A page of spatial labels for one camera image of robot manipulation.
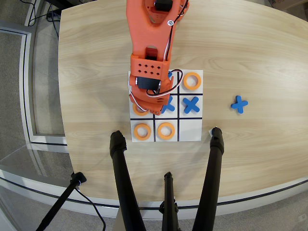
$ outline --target white game board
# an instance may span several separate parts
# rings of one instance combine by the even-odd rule
[[[172,97],[171,105],[174,106],[175,110],[170,111],[166,109],[161,115],[153,115],[148,113],[144,116],[135,114],[133,111],[133,103],[129,100],[129,109],[130,109],[130,127],[131,127],[131,136],[133,142],[160,142],[160,141],[201,141],[202,134],[202,111],[203,111],[203,70],[182,70],[183,76],[189,72],[196,72],[201,77],[201,85],[196,90],[189,90],[185,88],[183,81],[181,85],[174,90],[170,96]],[[180,78],[180,73],[173,73],[174,81],[173,85],[175,86]],[[195,78],[189,77],[187,83],[190,86],[195,86]],[[187,104],[183,102],[184,98],[187,98],[191,101],[194,97],[197,97],[199,100],[195,104],[200,111],[195,112],[191,110],[188,114],[184,112]],[[162,123],[171,123],[175,128],[174,136],[169,140],[164,140],[158,135],[158,127]],[[151,135],[147,140],[140,141],[134,135],[134,129],[138,124],[147,124],[151,129]],[[161,132],[164,135],[169,135],[171,129],[161,128]],[[138,134],[140,136],[145,136],[147,134],[144,128],[138,129]]]

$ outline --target black cable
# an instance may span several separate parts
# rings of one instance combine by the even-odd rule
[[[30,21],[29,21],[29,23],[31,22],[31,21],[33,21],[33,20],[36,20],[36,19],[38,19],[38,18],[40,18],[40,17],[44,17],[44,16],[46,16],[47,14],[44,14],[44,15],[41,15],[41,16],[39,16],[39,17],[35,17],[35,18],[33,18],[33,19],[31,19]]]
[[[58,34],[58,31],[57,31],[57,29],[56,29],[56,24],[54,23],[54,19],[53,19],[53,10],[52,10],[52,5],[50,4],[50,7],[49,7],[49,9],[51,8],[51,19],[52,19],[52,24],[53,24],[53,28],[54,28],[54,30],[56,31],[56,33],[57,33],[57,36],[58,36],[58,39],[59,39],[59,34]]]
[[[150,95],[150,96],[153,96],[153,95],[159,96],[159,95],[165,94],[165,93],[167,93],[167,92],[171,93],[173,90],[175,90],[176,88],[178,88],[178,87],[180,86],[179,83],[181,83],[181,81],[182,81],[182,79],[183,79],[183,71],[180,70],[180,69],[174,69],[174,70],[172,70],[171,72],[174,72],[174,71],[180,72],[180,73],[181,73],[181,78],[179,79],[178,83],[177,83],[173,88],[171,88],[170,90],[164,91],[164,92],[162,92],[162,93],[159,93],[159,94],[149,94],[149,92],[148,92],[149,90],[147,90],[146,93],[147,93],[148,95]]]
[[[20,0],[20,1],[21,1],[22,3],[26,3],[26,4],[33,5],[30,18],[32,17],[32,13],[33,13],[33,11],[34,11],[34,23],[33,23],[32,25],[30,25],[30,22],[31,22],[32,20],[30,20],[30,21],[28,22],[28,26],[33,26],[33,25],[35,24],[35,19],[36,19],[36,14],[37,14],[37,13],[36,13],[36,10],[35,10],[35,4],[37,3],[37,0],[35,0],[34,4],[31,3],[31,2],[23,1],[23,0]]]
[[[106,229],[106,223],[105,223],[104,219],[102,218],[100,212],[97,210],[95,204],[94,204],[89,198],[87,198],[84,194],[82,194],[80,191],[78,191],[77,188],[75,188],[75,190],[76,190],[80,195],[82,195],[84,198],[86,198],[87,201],[89,201],[89,202],[93,205],[93,207],[94,207],[94,209],[95,209],[97,215],[100,217],[100,219],[101,219],[101,221],[102,221],[102,223],[103,223],[103,231],[105,231],[105,229]]]
[[[177,18],[174,20],[173,25],[181,17],[181,15],[183,15],[184,10],[187,8],[187,5],[188,5],[188,0],[186,0],[185,4],[183,6],[183,9],[181,10],[181,12],[177,16]],[[169,54],[169,50],[170,50],[170,46],[171,46],[171,38],[172,38],[173,25],[171,26],[171,30],[170,30],[169,41],[168,41],[168,49],[167,49],[167,53],[166,53],[166,60],[168,60],[168,54]]]
[[[274,7],[273,7],[273,4],[271,3],[271,0],[269,0],[269,3],[270,3],[270,5],[271,5],[271,7],[274,8]]]
[[[50,12],[50,9],[51,9],[51,7],[52,7],[52,5],[50,4],[50,6],[49,6],[49,8],[48,8],[48,10],[47,10],[47,14],[49,14],[49,12]]]

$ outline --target wooden table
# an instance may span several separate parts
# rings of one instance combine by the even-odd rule
[[[170,68],[203,69],[201,142],[132,143],[127,76],[132,44],[126,1],[64,10],[59,41],[62,116],[74,171],[88,196],[117,199],[110,135],[127,140],[137,200],[162,201],[171,171],[177,200],[199,199],[209,129],[223,131],[219,196],[308,175],[308,23],[242,0],[191,0],[177,26]],[[230,109],[236,95],[244,114]]]

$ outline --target glass panel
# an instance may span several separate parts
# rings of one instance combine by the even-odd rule
[[[36,230],[51,209],[51,205],[21,196],[2,186],[0,186],[0,200],[2,202],[0,205],[4,207],[2,210],[9,213],[13,218],[11,223],[21,231]],[[104,220],[107,225],[106,231],[111,231],[115,219],[104,218]],[[60,209],[46,231],[100,231],[102,229],[103,224],[98,216]]]
[[[0,160],[0,165],[67,182],[73,173],[68,153],[28,150],[26,146]]]

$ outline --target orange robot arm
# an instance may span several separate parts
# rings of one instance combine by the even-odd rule
[[[130,99],[143,111],[160,115],[168,103],[173,84],[168,71],[175,28],[188,7],[188,0],[127,0],[133,43]]]

